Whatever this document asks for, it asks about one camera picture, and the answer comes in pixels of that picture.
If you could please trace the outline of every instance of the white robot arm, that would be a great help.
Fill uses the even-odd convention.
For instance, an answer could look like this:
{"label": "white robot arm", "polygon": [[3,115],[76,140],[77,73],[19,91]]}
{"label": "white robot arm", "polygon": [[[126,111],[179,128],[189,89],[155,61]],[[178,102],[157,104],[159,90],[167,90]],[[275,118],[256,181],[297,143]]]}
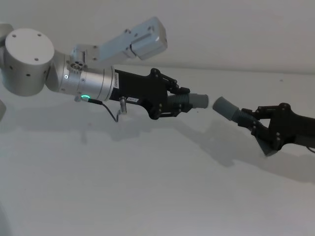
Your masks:
{"label": "white robot arm", "polygon": [[149,76],[139,76],[112,66],[135,57],[145,60],[166,48],[165,28],[156,17],[103,45],[77,45],[71,55],[56,51],[41,32],[0,24],[0,68],[3,84],[13,94],[32,96],[46,84],[76,101],[103,106],[108,99],[120,101],[120,114],[126,113],[126,103],[140,105],[152,119],[208,106],[208,96],[190,94],[155,68]]}
{"label": "white robot arm", "polygon": [[77,45],[71,55],[55,51],[43,33],[0,24],[0,67],[4,86],[20,96],[55,92],[107,100],[114,68],[128,58],[148,59],[167,48],[165,28],[154,17],[101,46]]}

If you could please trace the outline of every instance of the white backdrop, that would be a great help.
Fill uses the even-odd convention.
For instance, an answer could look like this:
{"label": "white backdrop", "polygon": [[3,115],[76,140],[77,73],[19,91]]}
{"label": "white backdrop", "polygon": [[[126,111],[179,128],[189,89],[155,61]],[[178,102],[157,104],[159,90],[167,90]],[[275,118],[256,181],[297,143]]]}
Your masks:
{"label": "white backdrop", "polygon": [[[315,117],[314,76],[161,70],[240,107],[287,102]],[[2,236],[314,235],[315,155],[304,147],[265,159],[211,109],[153,121],[129,106],[116,124],[101,106],[46,88],[0,94]]]}
{"label": "white backdrop", "polygon": [[39,30],[70,53],[157,16],[167,51],[131,63],[315,73],[314,9],[314,0],[1,0],[0,20]]}

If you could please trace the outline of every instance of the silver cylinder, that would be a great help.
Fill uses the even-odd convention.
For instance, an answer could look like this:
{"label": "silver cylinder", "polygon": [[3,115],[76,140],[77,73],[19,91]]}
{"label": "silver cylinder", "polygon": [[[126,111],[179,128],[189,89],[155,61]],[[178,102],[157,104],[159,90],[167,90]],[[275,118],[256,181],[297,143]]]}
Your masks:
{"label": "silver cylinder", "polygon": [[13,30],[12,25],[0,22],[0,47],[4,45],[6,36]]}
{"label": "silver cylinder", "polygon": [[4,47],[0,47],[0,69],[2,69],[4,66],[3,55],[4,55]]}
{"label": "silver cylinder", "polygon": [[54,52],[52,42],[41,32],[14,30],[5,40],[3,85],[20,96],[39,93],[44,87]]}
{"label": "silver cylinder", "polygon": [[46,86],[54,92],[74,96],[87,95],[92,99],[106,101],[114,87],[114,68],[94,69],[78,67],[70,56],[55,52]]}

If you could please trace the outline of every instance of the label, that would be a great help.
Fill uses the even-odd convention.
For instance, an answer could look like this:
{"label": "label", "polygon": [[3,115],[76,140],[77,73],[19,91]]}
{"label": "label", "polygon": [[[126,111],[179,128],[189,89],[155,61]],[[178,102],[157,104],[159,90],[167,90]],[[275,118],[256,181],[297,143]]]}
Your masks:
{"label": "label", "polygon": [[134,97],[129,97],[129,98],[127,98],[127,101],[128,102],[138,102],[139,99],[138,98],[134,98]]}
{"label": "label", "polygon": [[119,89],[119,74],[115,72],[114,88]]}

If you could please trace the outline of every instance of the cable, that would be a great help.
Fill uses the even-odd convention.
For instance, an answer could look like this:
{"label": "cable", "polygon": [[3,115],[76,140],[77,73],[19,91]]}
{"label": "cable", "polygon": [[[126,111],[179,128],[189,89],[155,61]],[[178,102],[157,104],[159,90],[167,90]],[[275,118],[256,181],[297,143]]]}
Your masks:
{"label": "cable", "polygon": [[84,101],[87,101],[87,102],[90,102],[90,103],[94,103],[94,104],[97,104],[97,105],[102,105],[103,107],[106,108],[106,110],[107,110],[108,113],[111,115],[111,117],[113,118],[113,120],[114,120],[116,123],[118,123],[120,112],[117,112],[117,115],[116,115],[116,118],[115,118],[114,115],[113,115],[113,113],[110,111],[110,109],[109,109],[102,101],[99,101],[99,100],[96,100],[96,99],[91,99],[91,98],[84,99]]}
{"label": "cable", "polygon": [[308,149],[308,151],[315,153],[315,150],[312,150],[310,147],[306,147]]}
{"label": "cable", "polygon": [[115,118],[113,113],[110,111],[110,109],[104,103],[102,103],[102,105],[103,105],[103,107],[105,107],[107,109],[108,113],[112,116],[113,120],[116,123],[118,123],[118,121],[119,121],[119,112],[117,113],[116,118]]}

